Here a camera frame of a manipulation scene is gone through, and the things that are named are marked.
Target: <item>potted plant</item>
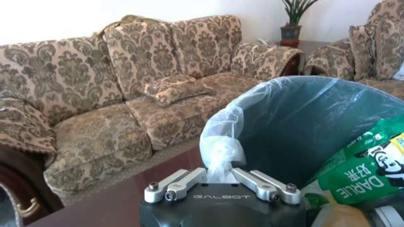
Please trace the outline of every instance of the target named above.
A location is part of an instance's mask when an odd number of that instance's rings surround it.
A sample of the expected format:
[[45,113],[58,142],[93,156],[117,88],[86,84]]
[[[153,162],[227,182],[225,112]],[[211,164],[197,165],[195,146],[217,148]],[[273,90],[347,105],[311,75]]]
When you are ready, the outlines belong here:
[[282,0],[285,12],[289,16],[289,23],[281,29],[281,46],[297,47],[298,35],[301,26],[298,25],[299,18],[311,4],[318,0]]

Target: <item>brass handle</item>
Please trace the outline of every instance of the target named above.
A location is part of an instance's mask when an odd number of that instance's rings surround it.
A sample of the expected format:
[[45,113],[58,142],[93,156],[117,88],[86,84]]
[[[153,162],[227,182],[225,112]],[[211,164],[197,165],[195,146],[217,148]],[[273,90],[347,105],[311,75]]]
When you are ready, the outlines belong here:
[[38,205],[38,202],[35,201],[35,198],[30,199],[30,206],[25,210],[21,208],[21,205],[17,204],[18,212],[19,212],[19,215],[22,216],[22,218],[29,217],[38,210],[38,206],[39,205]]

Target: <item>trash can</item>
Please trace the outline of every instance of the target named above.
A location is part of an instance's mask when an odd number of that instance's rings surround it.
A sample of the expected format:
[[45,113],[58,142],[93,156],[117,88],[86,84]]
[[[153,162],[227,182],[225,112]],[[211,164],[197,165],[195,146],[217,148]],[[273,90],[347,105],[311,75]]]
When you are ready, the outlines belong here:
[[326,158],[404,101],[358,83],[317,76],[259,83],[207,120],[199,140],[207,182],[231,183],[231,166],[303,186]]

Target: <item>sofa armrest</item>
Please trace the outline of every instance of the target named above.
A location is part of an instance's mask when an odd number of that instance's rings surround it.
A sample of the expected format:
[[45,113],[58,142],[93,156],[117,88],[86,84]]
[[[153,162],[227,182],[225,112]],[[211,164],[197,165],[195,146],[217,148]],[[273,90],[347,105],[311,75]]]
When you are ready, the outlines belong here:
[[298,72],[298,66],[302,64],[303,53],[299,49],[243,43],[234,50],[230,69],[246,77],[270,80],[282,76],[285,72]]
[[354,58],[349,39],[342,39],[327,46],[319,47],[309,54],[303,74],[325,75],[346,80],[353,79]]
[[0,99],[0,145],[46,155],[47,164],[55,155],[54,141],[43,114],[21,99]]

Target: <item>green package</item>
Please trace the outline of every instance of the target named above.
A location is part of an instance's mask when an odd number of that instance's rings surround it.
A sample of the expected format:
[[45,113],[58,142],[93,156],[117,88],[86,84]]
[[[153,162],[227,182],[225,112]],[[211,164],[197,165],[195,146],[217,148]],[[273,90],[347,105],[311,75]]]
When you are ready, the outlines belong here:
[[404,187],[404,116],[381,120],[326,160],[301,190],[311,207],[354,204]]

